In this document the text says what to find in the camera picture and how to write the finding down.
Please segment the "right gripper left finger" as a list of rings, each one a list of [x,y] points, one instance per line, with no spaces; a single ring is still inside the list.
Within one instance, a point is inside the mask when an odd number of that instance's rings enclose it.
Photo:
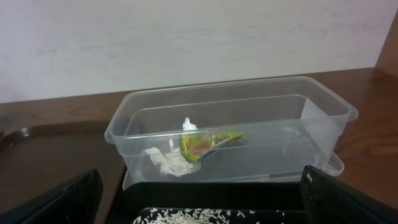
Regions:
[[[97,169],[90,169],[1,214],[1,224],[82,223],[95,221],[103,193]]]

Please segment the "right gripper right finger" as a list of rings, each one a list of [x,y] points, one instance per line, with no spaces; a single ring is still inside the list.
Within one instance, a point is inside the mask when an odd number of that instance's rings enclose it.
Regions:
[[[396,209],[313,166],[304,167],[300,191],[310,223],[397,223]]]

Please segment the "white tissue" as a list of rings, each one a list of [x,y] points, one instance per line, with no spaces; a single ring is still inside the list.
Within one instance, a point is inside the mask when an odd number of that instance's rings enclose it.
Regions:
[[[161,174],[181,177],[201,169],[201,162],[188,162],[180,152],[182,147],[174,147],[172,139],[169,141],[169,146],[169,152],[161,152],[157,147],[144,150],[149,155],[152,163],[160,167]]]

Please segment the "green snack wrapper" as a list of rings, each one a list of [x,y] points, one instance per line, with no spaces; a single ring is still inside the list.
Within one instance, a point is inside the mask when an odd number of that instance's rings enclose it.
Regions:
[[[197,162],[219,148],[228,147],[244,138],[245,132],[225,134],[182,134],[179,139],[180,153],[188,162]]]

